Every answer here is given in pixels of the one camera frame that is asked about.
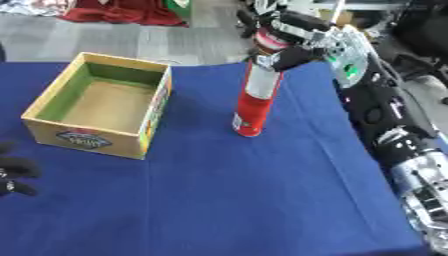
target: box label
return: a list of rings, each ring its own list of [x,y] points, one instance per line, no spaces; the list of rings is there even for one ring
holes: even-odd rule
[[[56,134],[56,136],[67,142],[70,142],[73,145],[90,150],[112,145],[112,142],[93,134],[61,132]]]
[[[170,96],[171,86],[171,79],[168,79],[163,88],[155,96],[156,98],[151,108],[152,112],[149,116],[149,120],[146,123],[145,130],[140,134],[139,140],[142,153],[146,153],[148,151],[152,136],[154,135],[154,131],[159,124],[163,109],[165,108],[166,102]]]

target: floor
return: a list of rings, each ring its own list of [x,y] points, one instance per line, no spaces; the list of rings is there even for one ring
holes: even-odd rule
[[[70,61],[77,53],[97,52],[173,65],[210,65],[238,62],[251,46],[235,28],[237,0],[195,0],[190,28],[71,23],[56,18],[0,14],[0,41],[9,61]],[[380,49],[388,58],[402,48],[386,43]],[[436,125],[448,134],[448,96],[434,79],[405,85],[419,99]]]

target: robot finger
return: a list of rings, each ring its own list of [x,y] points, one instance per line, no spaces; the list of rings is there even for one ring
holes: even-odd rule
[[[15,180],[0,180],[0,196],[17,192],[27,196],[37,195],[37,191],[27,184],[17,182]]]
[[[6,154],[14,148],[14,143],[12,142],[2,142],[0,143],[0,154]]]
[[[30,160],[21,157],[0,157],[0,178],[37,178],[40,171]]]

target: cardboard box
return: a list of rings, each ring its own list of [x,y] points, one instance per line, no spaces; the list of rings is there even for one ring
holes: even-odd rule
[[[22,119],[42,144],[144,159],[170,92],[168,65],[81,53]]]

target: white sticker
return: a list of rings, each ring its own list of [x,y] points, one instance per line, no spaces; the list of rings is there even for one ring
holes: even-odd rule
[[[235,113],[235,117],[233,118],[232,122],[233,128],[235,130],[239,130],[242,122],[243,120],[241,119],[241,117],[237,113]]]
[[[252,65],[249,79],[247,80],[247,94],[262,100],[270,99],[274,94],[280,75],[281,73],[267,71],[257,65]]]

